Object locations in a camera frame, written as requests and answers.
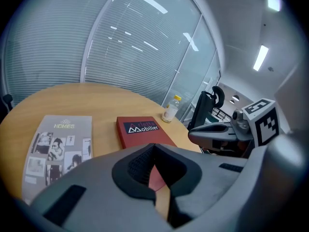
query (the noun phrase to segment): red book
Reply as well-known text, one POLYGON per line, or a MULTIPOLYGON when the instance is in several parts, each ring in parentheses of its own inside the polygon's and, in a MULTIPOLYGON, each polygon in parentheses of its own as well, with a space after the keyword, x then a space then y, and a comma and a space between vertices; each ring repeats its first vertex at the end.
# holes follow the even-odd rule
MULTIPOLYGON (((154 117, 117 117, 116 124, 123 149, 151 143, 176 146, 154 117)), ((149 187, 157 191, 164 185, 164 180, 154 166, 150 173, 149 187)))

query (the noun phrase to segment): magazine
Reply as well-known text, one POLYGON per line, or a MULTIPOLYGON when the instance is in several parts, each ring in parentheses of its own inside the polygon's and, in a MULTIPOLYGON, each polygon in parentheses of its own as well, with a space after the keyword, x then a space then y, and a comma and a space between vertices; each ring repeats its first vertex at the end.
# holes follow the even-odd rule
POLYGON ((31 141, 22 198, 30 204, 46 186, 92 158, 92 117, 46 115, 31 141))

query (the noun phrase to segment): wooden tabletop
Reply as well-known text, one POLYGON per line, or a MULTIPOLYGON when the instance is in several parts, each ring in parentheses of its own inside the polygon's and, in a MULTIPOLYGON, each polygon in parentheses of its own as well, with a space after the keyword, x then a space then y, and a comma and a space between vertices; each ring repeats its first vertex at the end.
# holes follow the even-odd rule
MULTIPOLYGON (((41 90, 20 102, 0 124, 0 175, 8 191, 21 198, 27 151, 45 115, 92 116, 94 157, 121 149, 118 116, 153 116, 177 147, 200 152, 179 120, 170 124, 161 120, 163 111, 144 96, 104 84, 74 83, 41 90)), ((167 187, 157 192, 161 198, 156 208, 161 213, 166 213, 167 193, 167 187)))

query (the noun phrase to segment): yellow bottle cap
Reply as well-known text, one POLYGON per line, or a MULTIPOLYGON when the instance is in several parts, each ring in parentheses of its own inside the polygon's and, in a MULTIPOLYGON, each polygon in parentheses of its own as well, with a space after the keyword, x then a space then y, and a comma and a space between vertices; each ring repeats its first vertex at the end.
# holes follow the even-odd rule
POLYGON ((182 100, 182 98, 181 98, 180 96, 178 96, 178 95, 175 95, 175 96, 174 96, 174 99, 177 99, 177 100, 179 100, 179 101, 182 100))

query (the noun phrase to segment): ceiling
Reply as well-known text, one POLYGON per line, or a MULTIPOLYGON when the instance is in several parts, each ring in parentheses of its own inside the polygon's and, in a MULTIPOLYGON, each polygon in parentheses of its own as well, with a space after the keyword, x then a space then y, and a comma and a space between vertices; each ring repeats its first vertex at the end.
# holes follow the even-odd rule
POLYGON ((265 98, 273 98, 306 49, 305 36, 288 8, 283 5, 281 11, 272 11, 267 0, 206 1, 225 47, 226 72, 223 75, 237 75, 265 98), (253 65, 261 44, 269 51, 257 72, 253 65))
POLYGON ((247 97, 243 96, 239 92, 236 92, 234 89, 230 88, 229 86, 226 86, 222 83, 218 85, 224 92, 225 95, 225 103, 229 102, 230 100, 233 100, 235 103, 234 105, 238 108, 241 109, 249 104, 252 103, 251 100, 249 100, 247 97), (232 98, 233 95, 238 95, 239 96, 239 101, 236 101, 232 98))

